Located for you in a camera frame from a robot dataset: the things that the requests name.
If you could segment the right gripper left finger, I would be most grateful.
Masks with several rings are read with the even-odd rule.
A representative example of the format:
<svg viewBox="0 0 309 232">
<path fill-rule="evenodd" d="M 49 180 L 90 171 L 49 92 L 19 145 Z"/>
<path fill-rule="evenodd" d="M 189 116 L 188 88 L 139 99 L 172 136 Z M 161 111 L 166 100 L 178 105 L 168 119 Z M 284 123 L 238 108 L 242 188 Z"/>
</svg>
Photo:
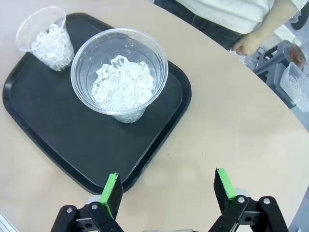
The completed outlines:
<svg viewBox="0 0 309 232">
<path fill-rule="evenodd" d="M 110 174 L 98 200 L 87 203 L 80 209 L 74 205 L 61 207 L 51 231 L 122 232 L 116 216 L 123 193 L 119 174 Z"/>
</svg>

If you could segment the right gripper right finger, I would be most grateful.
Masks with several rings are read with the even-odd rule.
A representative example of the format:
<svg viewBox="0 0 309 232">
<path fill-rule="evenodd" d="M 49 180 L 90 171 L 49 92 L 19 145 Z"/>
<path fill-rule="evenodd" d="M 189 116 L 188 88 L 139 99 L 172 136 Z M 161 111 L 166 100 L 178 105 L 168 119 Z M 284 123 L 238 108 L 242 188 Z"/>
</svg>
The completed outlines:
<svg viewBox="0 0 309 232">
<path fill-rule="evenodd" d="M 237 195 L 225 169 L 215 170 L 213 188 L 221 215 L 210 228 L 211 232 L 235 232 L 240 225 L 249 226 L 253 232 L 288 231 L 275 198 L 263 196 L 255 201 Z"/>
</svg>

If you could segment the person's left hand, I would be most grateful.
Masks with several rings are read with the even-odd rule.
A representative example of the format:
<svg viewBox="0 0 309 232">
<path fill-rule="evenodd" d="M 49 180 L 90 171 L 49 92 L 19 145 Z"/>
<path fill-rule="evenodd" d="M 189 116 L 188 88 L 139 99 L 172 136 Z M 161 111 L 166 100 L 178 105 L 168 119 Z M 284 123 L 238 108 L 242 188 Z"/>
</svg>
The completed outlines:
<svg viewBox="0 0 309 232">
<path fill-rule="evenodd" d="M 240 56 L 251 56 L 257 51 L 262 42 L 263 37 L 260 33 L 253 31 L 243 35 L 236 43 L 234 43 L 232 50 Z"/>
</svg>

